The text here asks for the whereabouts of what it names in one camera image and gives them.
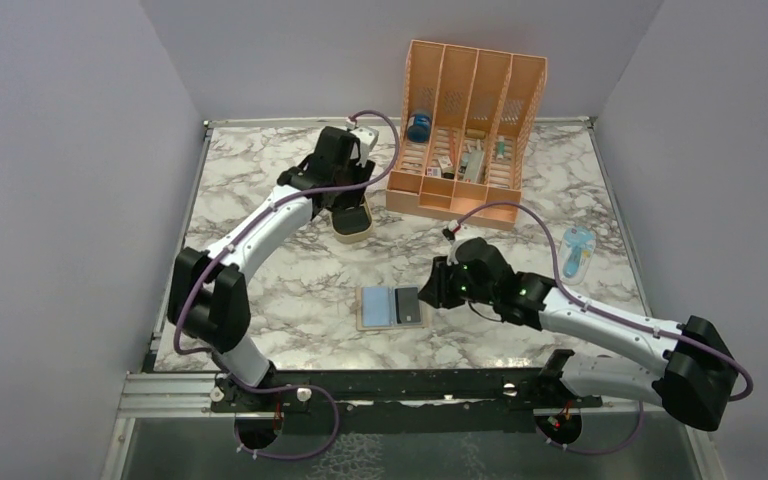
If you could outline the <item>beige leather card holder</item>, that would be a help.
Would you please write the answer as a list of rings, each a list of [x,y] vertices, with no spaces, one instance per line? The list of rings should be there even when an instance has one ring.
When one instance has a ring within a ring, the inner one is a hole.
[[[420,301],[423,321],[420,325],[400,326],[396,323],[394,290],[404,286],[367,286],[356,290],[356,328],[359,331],[384,331],[428,328],[431,308]]]

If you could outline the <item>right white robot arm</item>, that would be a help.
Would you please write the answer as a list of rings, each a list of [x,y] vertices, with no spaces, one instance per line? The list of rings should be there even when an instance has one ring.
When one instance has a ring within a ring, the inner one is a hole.
[[[456,242],[432,261],[419,299],[434,309],[479,303],[504,323],[576,337],[610,351],[552,353],[537,380],[539,398],[560,407],[583,397],[618,397],[663,408],[703,431],[719,428],[738,371],[715,326],[628,314],[537,273],[516,272],[482,238]]]

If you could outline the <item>black credit card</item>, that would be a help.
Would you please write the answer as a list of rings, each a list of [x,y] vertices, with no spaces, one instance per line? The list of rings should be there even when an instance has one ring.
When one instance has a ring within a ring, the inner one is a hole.
[[[416,286],[399,287],[394,290],[396,323],[404,325],[420,325],[423,321],[419,289]]]

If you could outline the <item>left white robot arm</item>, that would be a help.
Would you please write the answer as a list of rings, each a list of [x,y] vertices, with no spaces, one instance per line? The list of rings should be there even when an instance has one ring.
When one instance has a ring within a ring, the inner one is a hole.
[[[273,401],[271,362],[248,333],[248,284],[262,264],[321,211],[358,207],[375,168],[379,134],[368,127],[324,127],[314,150],[284,170],[263,203],[230,233],[203,250],[177,255],[167,307],[174,339],[197,339],[238,383],[236,396],[258,411]]]

